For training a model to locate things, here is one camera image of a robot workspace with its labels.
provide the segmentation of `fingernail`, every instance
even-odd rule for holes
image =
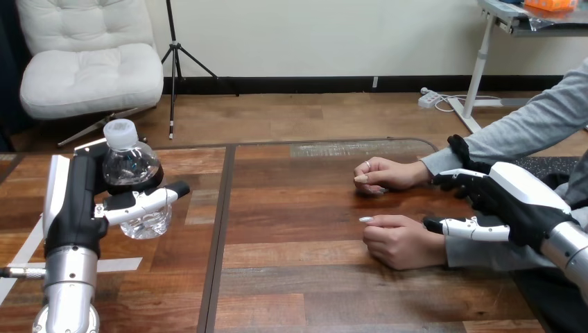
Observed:
[[[359,182],[361,184],[368,183],[368,177],[366,175],[359,175],[359,176],[353,178],[353,180],[355,180],[356,182]]]

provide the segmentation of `electrical outlet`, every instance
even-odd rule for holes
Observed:
[[[419,106],[421,108],[432,108],[441,99],[441,95],[429,90],[426,95],[419,99]]]

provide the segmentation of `gray sweatshirt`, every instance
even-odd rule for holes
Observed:
[[[567,73],[555,87],[531,99],[527,105],[465,138],[470,158],[478,162],[509,162],[561,142],[588,124],[588,58]],[[422,159],[429,171],[461,167],[445,148]],[[588,198],[588,151],[574,168],[569,183],[555,190],[572,205]],[[586,230],[588,207],[572,212]],[[446,237],[450,266],[485,266],[499,271],[553,266],[529,247]]]

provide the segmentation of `chair leg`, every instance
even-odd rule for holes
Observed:
[[[108,122],[107,118],[104,118],[96,123],[94,123],[93,125],[91,125],[90,127],[82,130],[79,133],[76,133],[74,136],[69,137],[67,139],[65,139],[64,141],[61,141],[60,143],[57,144],[57,147],[61,148],[63,146],[65,146],[66,144],[68,144],[69,142],[72,142],[73,140],[79,139],[80,137],[83,137],[84,135],[94,132],[95,130],[98,130],[100,128],[102,128],[104,125],[106,125],[106,123]]]
[[[109,116],[107,116],[106,118],[92,124],[90,127],[82,130],[79,133],[76,133],[73,137],[70,137],[68,139],[65,139],[64,141],[60,142],[57,144],[57,147],[61,148],[63,146],[65,146],[66,144],[72,142],[73,140],[79,139],[80,137],[83,137],[86,134],[89,134],[91,132],[94,132],[95,130],[98,130],[100,128],[102,128],[104,125],[106,125],[106,123],[108,123],[109,121],[113,120],[113,119],[120,119],[120,118],[125,118],[128,117],[130,115],[133,115],[135,113],[147,110],[147,109],[151,109],[154,108],[155,106],[144,106],[144,107],[140,107],[140,108],[133,108],[130,110],[126,110],[126,111],[122,111],[122,112],[117,112],[114,114],[111,114]]]
[[[111,119],[120,119],[120,118],[126,118],[129,116],[134,115],[135,113],[139,113],[141,111],[145,111],[145,110],[149,110],[152,108],[155,108],[156,105],[152,105],[152,106],[141,106],[140,108],[134,108],[134,109],[130,109],[130,110],[126,110],[126,111],[122,111],[122,112],[117,112],[115,114],[113,114],[110,118]]]

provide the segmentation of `black baseboard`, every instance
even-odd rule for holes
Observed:
[[[427,87],[438,92],[467,91],[472,79],[468,75],[453,76],[380,76],[378,86],[372,88],[373,76],[342,77],[266,77],[230,78],[215,80],[206,77],[183,78],[176,85],[178,94],[326,94],[343,92],[418,92]],[[484,76],[480,91],[540,91],[549,89],[562,80],[552,75]],[[164,79],[164,94],[171,93],[171,78]]]

